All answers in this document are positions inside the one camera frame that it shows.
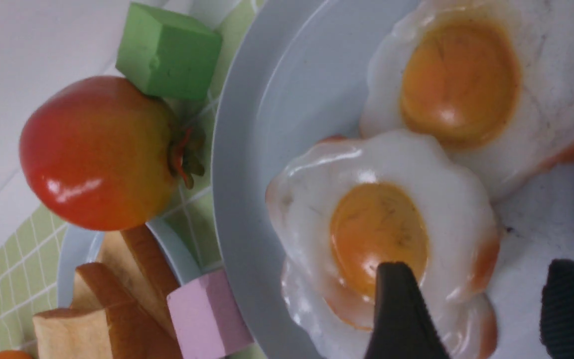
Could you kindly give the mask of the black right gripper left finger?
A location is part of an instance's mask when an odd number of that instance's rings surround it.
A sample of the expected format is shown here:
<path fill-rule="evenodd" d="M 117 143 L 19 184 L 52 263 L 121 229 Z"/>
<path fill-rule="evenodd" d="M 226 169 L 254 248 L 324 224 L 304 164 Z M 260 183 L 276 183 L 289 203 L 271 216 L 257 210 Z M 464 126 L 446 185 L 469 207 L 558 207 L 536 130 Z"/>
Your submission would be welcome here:
<path fill-rule="evenodd" d="M 374 327 L 366 359 L 448 359 L 412 269 L 402 262 L 377 268 Z"/>

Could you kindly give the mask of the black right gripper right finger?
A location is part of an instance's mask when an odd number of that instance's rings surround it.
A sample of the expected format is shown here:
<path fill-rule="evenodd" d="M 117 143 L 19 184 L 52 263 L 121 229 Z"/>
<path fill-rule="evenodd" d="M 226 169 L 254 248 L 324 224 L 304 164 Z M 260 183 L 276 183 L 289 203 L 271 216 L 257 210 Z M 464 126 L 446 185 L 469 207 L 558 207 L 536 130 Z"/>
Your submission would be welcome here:
<path fill-rule="evenodd" d="M 540 338 L 553 359 L 574 359 L 574 261 L 554 259 L 542 290 Z"/>

